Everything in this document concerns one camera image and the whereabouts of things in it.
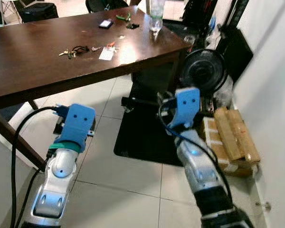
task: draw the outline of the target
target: tiled floor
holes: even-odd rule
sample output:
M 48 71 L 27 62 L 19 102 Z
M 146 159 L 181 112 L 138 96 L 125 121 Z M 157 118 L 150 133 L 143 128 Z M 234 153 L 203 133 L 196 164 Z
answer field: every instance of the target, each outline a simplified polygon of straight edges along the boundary
M 75 4 L 75 0 L 51 2 L 57 4 L 60 16 L 63 13 L 85 13 L 84 1 L 80 4 Z M 166 15 L 178 17 L 181 10 L 176 9 L 176 4 L 179 3 L 170 2 L 171 5 L 166 5 Z M 63 227 L 200 227 L 200 212 L 183 168 L 118 157 L 113 153 L 123 116 L 121 97 L 128 96 L 131 86 L 130 76 L 122 76 L 37 100 L 40 107 L 81 103 L 96 109 L 95 137 L 87 141 L 86 150 L 79 156 L 78 176 L 66 208 Z M 29 104 L 25 103 L 10 124 L 17 127 L 30 111 Z M 57 116 L 50 111 L 44 112 L 33 117 L 21 132 L 42 157 L 53 142 L 56 119 Z M 10 148 L 1 136 L 0 140 Z M 247 212 L 256 227 L 263 227 L 257 224 L 263 224 L 263 221 L 250 203 L 251 189 L 246 180 L 228 180 L 237 206 Z

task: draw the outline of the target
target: dark brown table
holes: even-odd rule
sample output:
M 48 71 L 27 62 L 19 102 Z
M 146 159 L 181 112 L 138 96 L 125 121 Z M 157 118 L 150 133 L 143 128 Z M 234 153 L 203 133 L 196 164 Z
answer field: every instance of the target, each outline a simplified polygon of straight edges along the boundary
M 134 30 L 116 19 L 131 13 Z M 112 19 L 109 29 L 99 28 Z M 170 90 L 189 47 L 176 34 L 163 27 L 155 39 L 149 32 L 150 17 L 137 6 L 95 14 L 49 19 L 0 28 L 0 108 L 32 101 L 69 89 L 104 81 L 173 62 Z M 112 61 L 99 60 L 101 50 L 73 59 L 59 57 L 77 45 L 99 47 L 115 41 L 119 49 Z M 0 133 L 12 142 L 15 130 L 0 116 Z M 18 150 L 37 167 L 44 160 L 19 137 Z

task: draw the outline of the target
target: black chair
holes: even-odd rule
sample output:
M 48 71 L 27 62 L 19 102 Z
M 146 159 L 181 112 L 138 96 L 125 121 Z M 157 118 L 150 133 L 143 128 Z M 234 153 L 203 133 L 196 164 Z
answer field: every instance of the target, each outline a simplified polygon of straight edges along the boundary
M 19 0 L 15 2 L 15 7 L 22 18 L 22 21 L 31 22 L 37 20 L 45 20 L 58 18 L 57 8 L 54 3 L 42 2 L 35 3 L 27 6 L 34 2 L 33 0 Z
M 89 13 L 128 7 L 124 0 L 85 0 L 85 3 Z

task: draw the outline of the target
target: fan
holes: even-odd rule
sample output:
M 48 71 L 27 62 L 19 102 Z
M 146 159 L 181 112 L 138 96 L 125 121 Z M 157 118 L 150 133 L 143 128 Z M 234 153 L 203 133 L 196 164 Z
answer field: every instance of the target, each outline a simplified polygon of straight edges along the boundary
M 227 79 L 223 57 L 215 50 L 199 49 L 185 59 L 179 81 L 182 87 L 197 87 L 201 94 L 212 94 Z

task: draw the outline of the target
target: water bottle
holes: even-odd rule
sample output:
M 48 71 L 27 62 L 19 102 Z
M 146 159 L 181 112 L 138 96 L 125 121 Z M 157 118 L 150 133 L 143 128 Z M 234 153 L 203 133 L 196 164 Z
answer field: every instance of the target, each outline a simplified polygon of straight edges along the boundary
M 165 0 L 151 0 L 150 1 L 150 30 L 157 34 L 162 28 L 162 17 Z

